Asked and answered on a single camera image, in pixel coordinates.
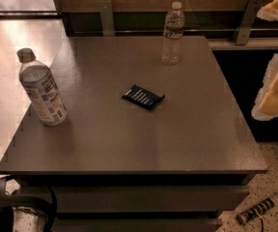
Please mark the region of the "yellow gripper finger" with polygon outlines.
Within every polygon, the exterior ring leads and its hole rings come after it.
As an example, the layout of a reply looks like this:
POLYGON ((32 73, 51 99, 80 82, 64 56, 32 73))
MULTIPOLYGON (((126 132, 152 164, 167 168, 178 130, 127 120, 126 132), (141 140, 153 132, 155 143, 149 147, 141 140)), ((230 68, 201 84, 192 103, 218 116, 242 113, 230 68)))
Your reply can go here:
POLYGON ((257 17, 266 21, 278 21, 278 0, 273 0, 261 7, 257 17))
POLYGON ((263 87, 255 98, 251 115, 258 121, 278 117, 278 54, 275 53, 265 70, 263 87))

